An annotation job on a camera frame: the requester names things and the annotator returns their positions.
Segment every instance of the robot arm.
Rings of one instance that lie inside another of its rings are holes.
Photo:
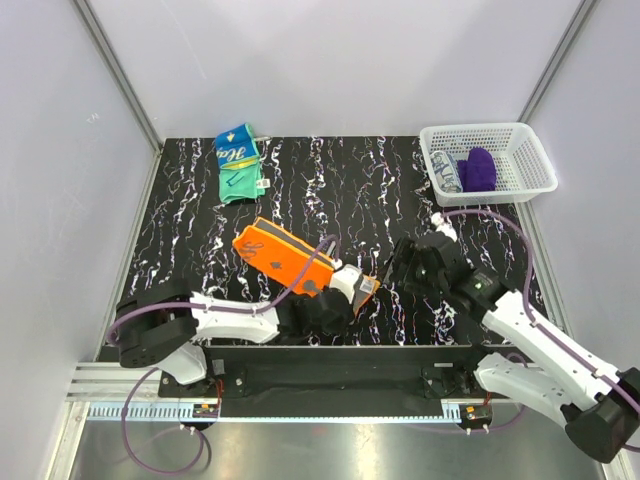
[[[606,376],[638,400],[640,371],[624,373],[597,358],[534,311],[496,272],[469,265],[456,245],[452,227],[436,214],[435,233],[414,242],[401,239],[387,262],[384,282],[417,295],[439,292],[458,313],[500,334],[531,358],[541,371],[514,364],[497,353],[480,353],[471,362],[479,386],[536,410],[562,426],[587,455],[613,460],[638,429],[638,414],[601,377]],[[562,344],[596,368],[592,374]]]
[[[191,292],[184,280],[168,281],[120,302],[116,319],[154,304],[181,302],[191,307],[151,311],[121,326],[120,365],[156,366],[178,383],[189,385],[209,373],[198,340],[226,338],[286,345],[299,343],[313,331],[340,333],[354,318],[353,302],[362,279],[360,269],[346,265],[336,270],[329,286],[316,296],[290,294],[277,305],[220,300]]]

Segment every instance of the black marble surface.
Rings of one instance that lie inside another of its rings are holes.
[[[245,264],[231,246],[257,216],[311,245],[337,234],[342,260],[375,276],[396,240],[425,234],[431,214],[442,210],[416,137],[273,138],[260,145],[271,188],[255,203],[225,206],[218,197],[213,139],[167,140],[123,297],[181,276],[192,289],[219,298],[274,298],[282,287]],[[490,208],[517,220],[513,205]],[[455,219],[454,225],[468,260],[523,284],[526,255],[518,235],[501,222],[476,216]],[[545,312],[535,278],[531,302]],[[478,341],[499,340],[457,318],[440,299],[385,286],[345,335],[309,339],[312,345]]]

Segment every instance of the purple mitten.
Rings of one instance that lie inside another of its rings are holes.
[[[484,148],[472,148],[469,159],[458,162],[458,174],[465,192],[492,192],[496,189],[496,164]]]

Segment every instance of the white wall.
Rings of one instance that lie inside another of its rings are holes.
[[[0,7],[0,476],[42,477],[152,153],[68,0]]]
[[[160,135],[515,120],[579,0],[91,0]]]
[[[638,18],[601,2],[531,122],[560,183],[534,210],[569,322],[621,369],[640,367]]]

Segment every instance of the green cloth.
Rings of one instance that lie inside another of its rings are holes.
[[[243,198],[256,199],[264,195],[264,188],[258,188],[256,182],[262,180],[260,162],[244,168],[220,169],[220,201],[230,203]]]

